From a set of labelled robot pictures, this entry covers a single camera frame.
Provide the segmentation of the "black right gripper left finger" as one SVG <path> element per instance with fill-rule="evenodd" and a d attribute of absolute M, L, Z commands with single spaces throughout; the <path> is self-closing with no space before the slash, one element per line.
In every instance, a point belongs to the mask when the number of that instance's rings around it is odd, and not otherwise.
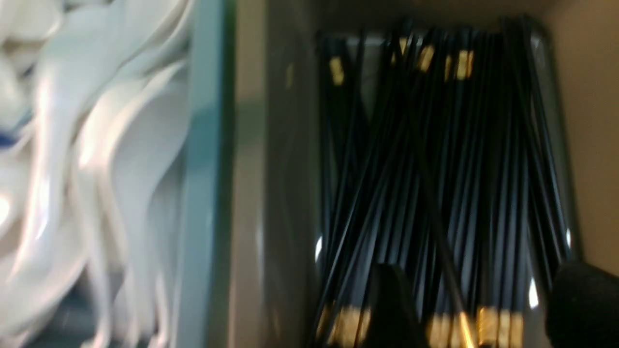
<path fill-rule="evenodd" d="M 412 286 L 395 264 L 375 264 L 370 277 L 371 314 L 365 348 L 427 348 Z"/>

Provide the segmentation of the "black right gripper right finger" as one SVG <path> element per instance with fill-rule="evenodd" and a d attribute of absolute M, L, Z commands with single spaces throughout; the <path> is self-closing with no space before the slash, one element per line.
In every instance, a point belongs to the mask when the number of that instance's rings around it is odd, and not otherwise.
<path fill-rule="evenodd" d="M 564 263 L 548 297 L 545 332 L 553 348 L 617 348 L 618 276 L 585 262 Z"/>

